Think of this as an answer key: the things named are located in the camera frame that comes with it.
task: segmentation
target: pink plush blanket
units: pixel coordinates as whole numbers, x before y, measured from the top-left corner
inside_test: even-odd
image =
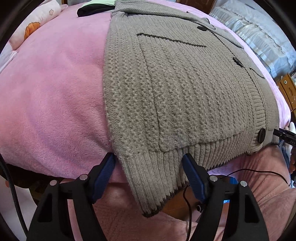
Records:
[[[277,99],[280,127],[290,111],[251,49],[231,30],[195,8],[153,0],[226,29],[258,65]],[[76,178],[111,151],[103,97],[104,46],[110,12],[77,17],[81,4],[36,30],[0,74],[0,153],[13,165]],[[113,180],[125,181],[120,168]]]

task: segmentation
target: gray knit cardigan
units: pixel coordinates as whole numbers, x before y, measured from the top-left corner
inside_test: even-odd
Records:
[[[115,2],[104,95],[114,151],[146,217],[185,186],[185,153],[212,169],[276,141],[276,100],[243,47],[207,19],[160,4]]]

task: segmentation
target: cardigan button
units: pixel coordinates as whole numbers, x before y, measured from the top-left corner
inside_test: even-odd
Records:
[[[197,28],[201,31],[207,31],[207,28],[205,26],[198,26]]]
[[[265,139],[265,134],[266,134],[265,128],[261,128],[260,131],[258,132],[258,142],[260,144],[263,143],[263,141]]]
[[[233,57],[233,60],[236,62],[237,65],[243,67],[244,65],[242,64],[241,61],[239,61],[239,59],[237,57]]]

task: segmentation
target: black cable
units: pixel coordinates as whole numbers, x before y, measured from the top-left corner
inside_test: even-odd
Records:
[[[192,226],[192,210],[191,210],[190,203],[188,202],[187,198],[185,197],[185,192],[186,192],[187,187],[189,187],[189,185],[186,186],[184,191],[183,191],[183,198],[184,198],[184,200],[187,203],[188,208],[189,208],[189,227],[188,227],[187,238],[186,238],[186,241],[189,241],[190,234],[191,234],[191,226]]]
[[[236,172],[240,172],[240,171],[244,171],[244,170],[246,170],[246,171],[252,171],[252,172],[259,172],[259,173],[272,173],[272,174],[275,174],[275,175],[280,176],[286,182],[286,184],[288,184],[288,182],[286,181],[286,179],[281,174],[279,174],[277,172],[272,172],[272,171],[257,171],[257,170],[252,170],[252,169],[248,169],[248,168],[243,168],[243,169],[236,170],[236,171],[234,171],[234,172],[232,172],[232,173],[228,174],[227,176],[224,176],[224,177],[222,177],[220,179],[223,179],[223,178],[228,177],[228,176],[230,176],[230,175],[232,175],[232,174],[234,174]]]
[[[25,223],[25,220],[24,220],[24,217],[22,216],[22,211],[20,209],[20,204],[19,204],[19,201],[18,201],[18,198],[17,198],[17,192],[15,190],[15,186],[13,184],[13,180],[12,180],[12,177],[11,177],[11,174],[9,172],[9,169],[2,157],[2,155],[0,154],[0,166],[1,168],[3,169],[3,172],[6,176],[6,179],[9,183],[9,187],[10,187],[10,190],[11,190],[11,194],[12,194],[12,199],[13,199],[13,203],[15,205],[15,209],[17,211],[17,216],[20,220],[20,224],[22,226],[22,229],[24,230],[24,233],[25,235],[27,236],[27,233],[28,233],[28,229],[27,229],[27,226],[26,226],[26,223]]]

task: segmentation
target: dark stitched line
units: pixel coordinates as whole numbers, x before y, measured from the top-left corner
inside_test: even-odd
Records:
[[[208,24],[210,24],[210,21],[209,21],[209,19],[208,19],[208,18],[205,18],[205,19],[207,20],[207,23],[208,23]]]
[[[211,32],[212,33],[212,35],[214,35],[232,54],[233,54],[233,56],[234,57],[236,57],[235,56],[235,54],[230,50],[230,48],[228,48],[222,41],[221,41],[221,39],[219,39],[217,36],[216,36],[216,34],[214,34],[213,32]]]
[[[253,70],[254,72],[255,72],[255,74],[256,75],[258,75],[259,77],[261,77],[261,78],[263,78],[264,79],[264,77],[262,77],[261,75],[259,75],[255,70]]]
[[[247,74],[248,74],[248,76],[250,77],[250,79],[252,80],[254,86],[256,87],[255,81],[253,80],[253,78],[251,77],[251,75],[249,74],[248,71],[247,71]],[[262,102],[262,105],[263,105],[264,111],[265,111],[265,113],[266,113],[266,108],[265,108],[265,104],[263,103],[262,96],[261,96],[261,94],[260,94],[259,91],[258,91],[258,93],[259,93],[259,96],[260,96],[260,99],[261,99],[261,102]]]
[[[200,23],[197,23],[197,22],[195,22],[195,21],[193,21],[193,20],[188,20],[188,21],[190,21],[190,22],[192,22],[192,23],[195,23],[195,24],[198,25],[198,26],[203,26],[203,25],[201,25]],[[209,25],[210,25],[211,29],[216,30],[215,26],[212,25],[212,24],[210,23],[210,21],[209,21]]]
[[[169,40],[169,41],[172,41],[172,42],[178,42],[178,43],[182,43],[182,44],[188,44],[188,45],[195,46],[195,47],[203,47],[203,48],[206,48],[207,47],[205,45],[191,44],[191,43],[183,42],[181,40],[169,39],[169,38],[166,38],[166,37],[161,37],[161,36],[156,36],[156,35],[151,35],[151,34],[145,34],[145,33],[139,33],[139,34],[137,34],[137,36],[141,36],[141,35],[144,35],[144,36],[147,36],[147,37],[152,37],[152,38],[158,38],[158,39],[166,39],[166,40]]]

